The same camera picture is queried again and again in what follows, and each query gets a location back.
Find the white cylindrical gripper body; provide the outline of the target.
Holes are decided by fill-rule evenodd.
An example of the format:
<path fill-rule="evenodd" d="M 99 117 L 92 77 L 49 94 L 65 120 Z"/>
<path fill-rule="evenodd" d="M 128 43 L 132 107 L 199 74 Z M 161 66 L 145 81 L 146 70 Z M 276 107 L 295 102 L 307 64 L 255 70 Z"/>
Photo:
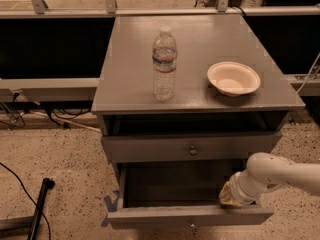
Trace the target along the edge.
<path fill-rule="evenodd" d="M 249 205 L 255 202 L 262 193 L 264 186 L 255 181 L 248 170 L 237 172 L 229 180 L 232 200 Z"/>

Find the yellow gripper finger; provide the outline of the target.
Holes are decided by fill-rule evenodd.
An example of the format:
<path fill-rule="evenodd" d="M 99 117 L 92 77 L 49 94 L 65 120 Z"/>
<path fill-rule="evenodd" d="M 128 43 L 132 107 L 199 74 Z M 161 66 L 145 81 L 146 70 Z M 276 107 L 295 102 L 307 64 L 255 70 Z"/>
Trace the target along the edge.
<path fill-rule="evenodd" d="M 222 205 L 225 205 L 225 206 L 232 206 L 232 207 L 243 207 L 244 205 L 246 204 L 243 204 L 241 202 L 236 202 L 236 201 L 233 201 L 233 200 L 229 200 L 229 201 L 220 201 Z"/>
<path fill-rule="evenodd" d="M 219 193 L 219 200 L 222 204 L 231 204 L 232 195 L 229 188 L 229 182 L 226 182 Z"/>

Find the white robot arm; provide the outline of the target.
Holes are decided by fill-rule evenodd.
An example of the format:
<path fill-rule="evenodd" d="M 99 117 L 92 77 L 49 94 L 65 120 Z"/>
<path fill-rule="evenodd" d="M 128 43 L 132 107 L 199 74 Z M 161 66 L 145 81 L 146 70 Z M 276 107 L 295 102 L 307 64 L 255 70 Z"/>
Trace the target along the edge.
<path fill-rule="evenodd" d="M 320 165 L 296 163 L 264 152 L 255 153 L 247 160 L 246 169 L 233 174 L 224 184 L 219 200 L 224 205 L 249 205 L 261 194 L 286 186 L 319 196 Z"/>

